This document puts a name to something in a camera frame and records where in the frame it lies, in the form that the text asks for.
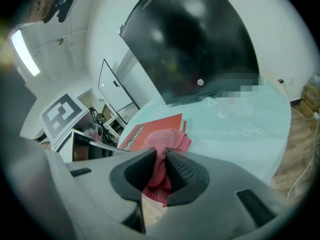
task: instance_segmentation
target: table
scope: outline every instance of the table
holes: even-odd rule
[[[192,140],[189,152],[232,162],[270,183],[286,150],[291,124],[290,102],[280,84],[262,77],[261,85],[234,98],[206,97],[177,106],[153,99],[127,124],[118,146],[135,125],[180,113]]]

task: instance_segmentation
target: ceiling light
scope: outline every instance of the ceiling light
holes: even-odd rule
[[[40,70],[38,69],[37,65],[32,59],[30,53],[28,52],[25,41],[22,37],[21,30],[18,30],[17,32],[15,32],[11,36],[11,40],[16,52],[20,56],[26,68],[31,72],[31,74],[33,76],[36,76],[38,73],[40,73]]]

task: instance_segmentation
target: white cable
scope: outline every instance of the white cable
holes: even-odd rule
[[[316,124],[316,129],[315,129],[315,134],[314,134],[314,138],[313,138],[313,156],[310,160],[310,162],[308,163],[308,165],[306,166],[306,168],[304,169],[303,173],[299,176],[299,178],[296,179],[296,181],[292,184],[289,192],[288,192],[288,195],[286,197],[286,199],[288,200],[289,199],[289,196],[290,196],[290,193],[291,193],[291,190],[294,188],[294,186],[296,185],[296,183],[300,180],[300,178],[305,174],[305,172],[307,171],[309,165],[311,164],[312,160],[315,158],[315,155],[316,155],[316,136],[317,136],[317,132],[318,132],[318,128],[319,128],[319,121],[320,119],[318,119],[318,123]]]
[[[311,120],[311,119],[314,119],[314,118],[315,118],[315,117],[313,116],[313,117],[311,117],[311,118],[309,118],[309,119],[306,119],[306,118],[304,117],[304,115],[301,114],[298,110],[294,109],[293,107],[291,107],[291,109],[293,109],[295,112],[297,112],[297,113],[298,113],[300,116],[302,116],[302,118],[305,119],[305,120]]]

